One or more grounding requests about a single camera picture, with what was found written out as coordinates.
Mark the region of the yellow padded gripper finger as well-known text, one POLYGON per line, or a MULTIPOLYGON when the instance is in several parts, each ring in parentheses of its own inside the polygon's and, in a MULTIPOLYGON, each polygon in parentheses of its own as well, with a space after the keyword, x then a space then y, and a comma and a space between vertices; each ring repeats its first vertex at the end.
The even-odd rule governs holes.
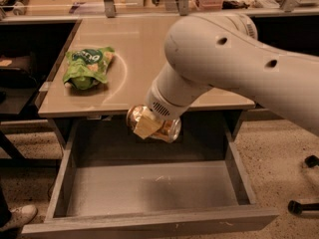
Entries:
POLYGON ((137 120, 134 133, 142 139, 151 136, 158 131, 163 124, 163 120, 156 117, 147 107, 136 107, 133 111, 133 115, 137 120))

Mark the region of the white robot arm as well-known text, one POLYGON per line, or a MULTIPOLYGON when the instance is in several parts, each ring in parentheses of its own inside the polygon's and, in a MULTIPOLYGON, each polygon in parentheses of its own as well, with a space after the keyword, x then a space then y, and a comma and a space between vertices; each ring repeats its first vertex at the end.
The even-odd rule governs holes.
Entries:
POLYGON ((257 40, 249 17, 194 14, 164 39, 166 62, 152 83, 134 133, 147 138, 177 120, 202 94, 228 90, 319 135, 319 61, 257 40))

